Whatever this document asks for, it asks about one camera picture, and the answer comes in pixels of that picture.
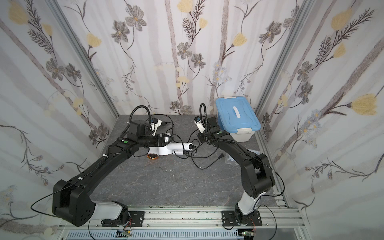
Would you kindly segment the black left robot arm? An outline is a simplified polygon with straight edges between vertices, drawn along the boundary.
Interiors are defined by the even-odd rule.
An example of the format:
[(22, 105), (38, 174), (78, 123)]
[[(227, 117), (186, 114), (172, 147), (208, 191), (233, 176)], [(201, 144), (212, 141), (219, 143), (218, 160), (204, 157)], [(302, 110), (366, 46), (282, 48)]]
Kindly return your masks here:
[(122, 227), (132, 219), (128, 206), (117, 201), (94, 202), (95, 188), (120, 164), (140, 148), (165, 147), (169, 134), (154, 134), (149, 124), (129, 124), (105, 153), (87, 169), (68, 181), (54, 185), (54, 216), (80, 227), (91, 220), (101, 220), (104, 227)]

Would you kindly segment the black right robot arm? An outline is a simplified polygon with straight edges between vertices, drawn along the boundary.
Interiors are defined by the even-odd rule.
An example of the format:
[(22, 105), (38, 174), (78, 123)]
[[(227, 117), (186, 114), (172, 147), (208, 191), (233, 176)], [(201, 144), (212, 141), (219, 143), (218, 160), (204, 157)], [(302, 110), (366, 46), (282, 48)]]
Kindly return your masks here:
[(244, 193), (235, 205), (234, 216), (238, 225), (247, 225), (256, 216), (256, 205), (275, 185), (267, 156), (256, 154), (239, 144), (230, 133), (220, 129), (216, 117), (203, 119), (197, 116), (194, 122), (201, 142), (224, 151), (240, 166)]

